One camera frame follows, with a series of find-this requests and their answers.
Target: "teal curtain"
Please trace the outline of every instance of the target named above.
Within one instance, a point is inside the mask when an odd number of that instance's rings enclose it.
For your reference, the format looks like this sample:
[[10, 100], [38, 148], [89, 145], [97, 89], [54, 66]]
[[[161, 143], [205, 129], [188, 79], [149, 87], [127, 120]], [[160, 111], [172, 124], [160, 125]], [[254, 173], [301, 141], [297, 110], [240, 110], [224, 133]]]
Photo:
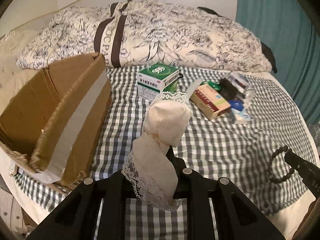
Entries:
[[236, 21], [271, 48], [275, 78], [308, 124], [320, 119], [320, 37], [296, 0], [238, 0]]

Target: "green and white medicine box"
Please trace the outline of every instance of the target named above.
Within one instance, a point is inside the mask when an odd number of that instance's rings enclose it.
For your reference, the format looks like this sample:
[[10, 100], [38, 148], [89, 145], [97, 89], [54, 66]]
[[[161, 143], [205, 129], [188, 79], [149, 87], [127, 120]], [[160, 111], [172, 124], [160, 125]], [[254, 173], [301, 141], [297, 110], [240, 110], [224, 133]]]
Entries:
[[137, 73], [138, 95], [152, 101], [164, 91], [176, 92], [180, 69], [156, 63]]

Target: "cardboard box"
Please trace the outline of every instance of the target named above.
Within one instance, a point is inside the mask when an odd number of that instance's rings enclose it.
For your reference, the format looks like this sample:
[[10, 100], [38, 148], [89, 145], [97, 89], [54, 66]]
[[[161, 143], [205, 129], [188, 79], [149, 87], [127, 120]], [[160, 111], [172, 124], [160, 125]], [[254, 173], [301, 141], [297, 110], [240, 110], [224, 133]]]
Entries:
[[180, 69], [156, 63], [137, 73], [138, 95], [152, 101], [163, 91], [176, 92]]
[[207, 84], [199, 86], [190, 100], [196, 104], [209, 120], [215, 119], [230, 109], [228, 101]]
[[26, 173], [66, 190], [89, 175], [111, 104], [105, 67], [99, 53], [53, 62], [10, 101], [0, 146]]

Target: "green box top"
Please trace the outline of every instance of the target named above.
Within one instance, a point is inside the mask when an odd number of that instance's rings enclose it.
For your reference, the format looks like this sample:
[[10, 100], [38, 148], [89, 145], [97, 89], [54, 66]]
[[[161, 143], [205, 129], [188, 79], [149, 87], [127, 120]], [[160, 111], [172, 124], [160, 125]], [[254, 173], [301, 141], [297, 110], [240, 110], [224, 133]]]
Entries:
[[139, 73], [156, 78], [158, 80], [163, 80], [177, 70], [179, 70], [179, 67], [156, 63], [150, 67], [140, 70]]

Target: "checkered tablecloth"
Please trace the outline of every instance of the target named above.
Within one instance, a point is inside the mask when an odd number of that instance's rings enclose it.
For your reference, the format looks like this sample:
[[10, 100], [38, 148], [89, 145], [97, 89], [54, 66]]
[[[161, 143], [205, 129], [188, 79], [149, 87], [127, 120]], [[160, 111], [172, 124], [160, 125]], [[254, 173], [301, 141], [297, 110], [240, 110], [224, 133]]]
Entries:
[[[140, 136], [149, 104], [137, 95], [136, 72], [141, 68], [107, 70], [113, 103], [92, 163], [94, 179], [110, 177], [121, 169], [133, 140]], [[178, 83], [178, 91], [185, 91], [197, 78], [217, 82], [224, 75], [186, 67], [181, 68], [181, 72], [183, 78]], [[251, 121], [247, 125], [236, 125], [229, 114], [209, 121], [190, 103], [192, 116], [174, 152], [204, 177], [230, 178], [264, 214], [270, 215], [294, 203], [306, 191], [297, 172], [278, 185], [268, 181], [272, 152], [288, 145], [308, 161], [315, 163], [315, 157], [293, 100], [272, 80], [252, 76], [247, 79], [256, 91], [248, 109]], [[277, 177], [288, 172], [283, 156], [273, 161], [272, 170]], [[49, 211], [63, 200], [62, 195], [25, 174], [15, 179], [25, 194]], [[126, 236], [128, 239], [184, 239], [186, 217], [186, 201], [176, 212], [169, 212], [148, 206], [139, 199], [128, 199]]]

